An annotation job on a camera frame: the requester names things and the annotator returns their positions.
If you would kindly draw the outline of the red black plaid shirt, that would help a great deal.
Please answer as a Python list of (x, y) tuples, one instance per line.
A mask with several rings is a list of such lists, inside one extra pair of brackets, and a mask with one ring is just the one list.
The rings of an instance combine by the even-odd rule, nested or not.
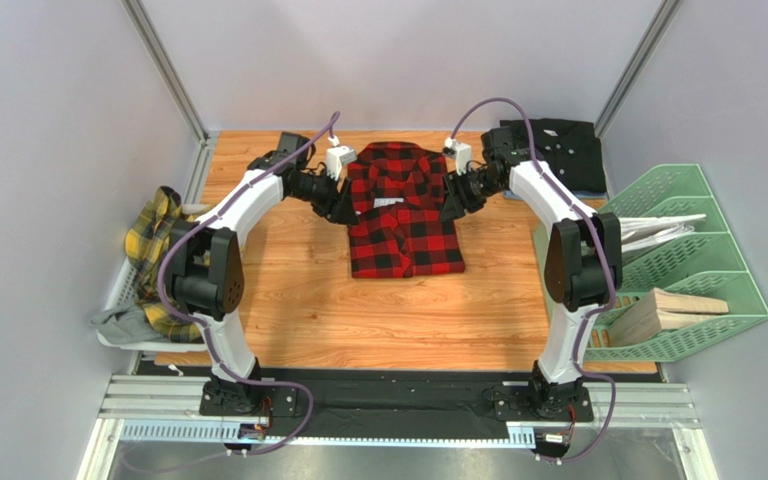
[(410, 142), (373, 142), (348, 165), (358, 223), (348, 228), (355, 279), (460, 274), (466, 262), (452, 221), (442, 221), (447, 162)]

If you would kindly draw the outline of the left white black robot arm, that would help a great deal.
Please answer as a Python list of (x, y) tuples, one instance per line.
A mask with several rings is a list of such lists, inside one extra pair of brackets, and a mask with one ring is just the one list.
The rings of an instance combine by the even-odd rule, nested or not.
[(240, 183), (218, 205), (194, 221), (172, 228), (170, 249), (160, 266), (164, 297), (178, 316), (195, 324), (209, 353), (211, 375), (200, 412), (206, 416), (269, 414), (279, 386), (262, 379), (239, 318), (245, 279), (242, 246), (271, 208), (291, 197), (308, 202), (320, 217), (355, 225), (350, 183), (341, 178), (356, 151), (331, 136), (321, 171), (308, 169), (313, 140), (284, 132), (277, 147), (253, 160)]

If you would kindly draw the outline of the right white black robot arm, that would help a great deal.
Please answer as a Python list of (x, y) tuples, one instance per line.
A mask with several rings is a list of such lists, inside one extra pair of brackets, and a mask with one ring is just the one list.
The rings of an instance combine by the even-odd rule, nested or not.
[(555, 419), (582, 403), (585, 348), (597, 316), (610, 309), (622, 280), (621, 223), (579, 200), (533, 148), (517, 149), (509, 128), (484, 133), (482, 165), (471, 147), (449, 136), (443, 153), (455, 163), (444, 176), (443, 221), (484, 207), (511, 191), (529, 205), (549, 236), (544, 286), (554, 303), (547, 343), (520, 389), (530, 416)]

